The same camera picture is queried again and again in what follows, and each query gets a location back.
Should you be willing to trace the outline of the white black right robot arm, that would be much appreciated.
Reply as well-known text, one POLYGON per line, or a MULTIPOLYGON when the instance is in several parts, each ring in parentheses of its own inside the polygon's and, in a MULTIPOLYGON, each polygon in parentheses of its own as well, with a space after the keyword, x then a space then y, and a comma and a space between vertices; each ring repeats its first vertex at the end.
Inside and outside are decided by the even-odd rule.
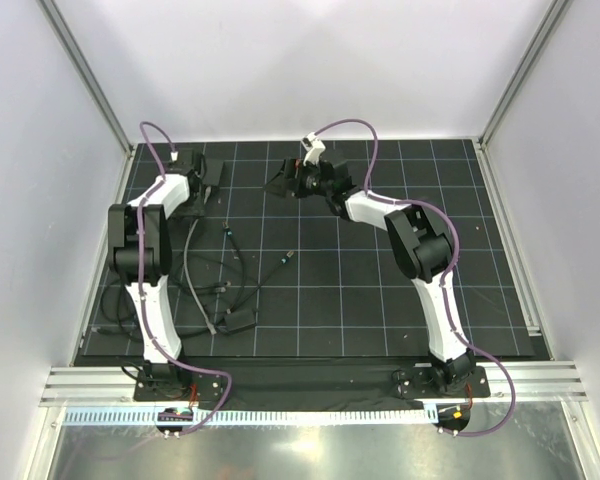
POLYGON ((333 215, 385 231, 397 267, 421 302, 432 388, 443 396, 469 394, 476 360, 453 293, 456 234, 437 207, 365 191, 354 184, 345 161, 332 163, 324 154, 315 163, 285 159, 264 190, 281 198, 320 196, 333 215))

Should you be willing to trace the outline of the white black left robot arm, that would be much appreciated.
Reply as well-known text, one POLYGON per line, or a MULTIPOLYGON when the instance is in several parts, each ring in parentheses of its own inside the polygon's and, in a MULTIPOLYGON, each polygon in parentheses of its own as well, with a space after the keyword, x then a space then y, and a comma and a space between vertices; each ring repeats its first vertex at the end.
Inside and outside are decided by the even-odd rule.
POLYGON ((167 164, 137 197, 107 213, 107 263, 133 302, 143 343, 137 383, 170 400, 188 395, 192 370, 185 365, 168 283, 173 265, 169 220, 191 216, 217 185, 203 153, 172 151, 167 164))

